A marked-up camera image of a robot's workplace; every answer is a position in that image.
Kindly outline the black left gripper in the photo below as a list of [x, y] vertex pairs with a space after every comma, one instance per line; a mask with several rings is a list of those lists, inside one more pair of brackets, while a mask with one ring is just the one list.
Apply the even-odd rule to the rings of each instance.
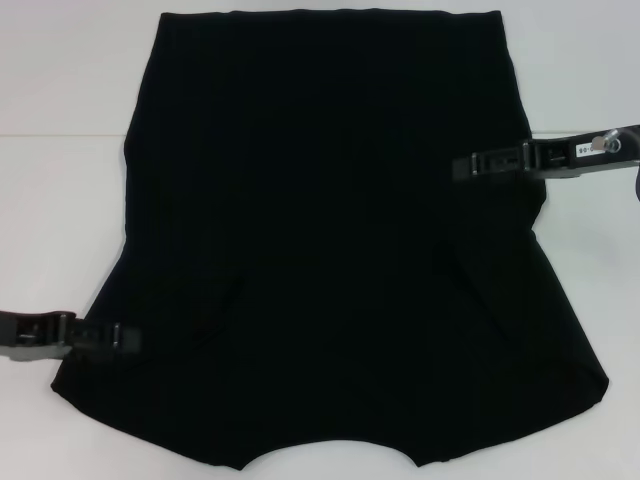
[[1, 356], [31, 362], [62, 359], [71, 346], [84, 350], [141, 349], [141, 332], [136, 328], [119, 322], [74, 320], [75, 314], [68, 311], [2, 311]]

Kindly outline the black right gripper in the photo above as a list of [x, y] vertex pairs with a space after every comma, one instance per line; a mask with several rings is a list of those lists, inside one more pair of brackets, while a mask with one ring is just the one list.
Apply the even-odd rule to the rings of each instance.
[[574, 178], [638, 165], [639, 126], [632, 125], [473, 152], [452, 162], [452, 178], [475, 180], [528, 170], [535, 178]]

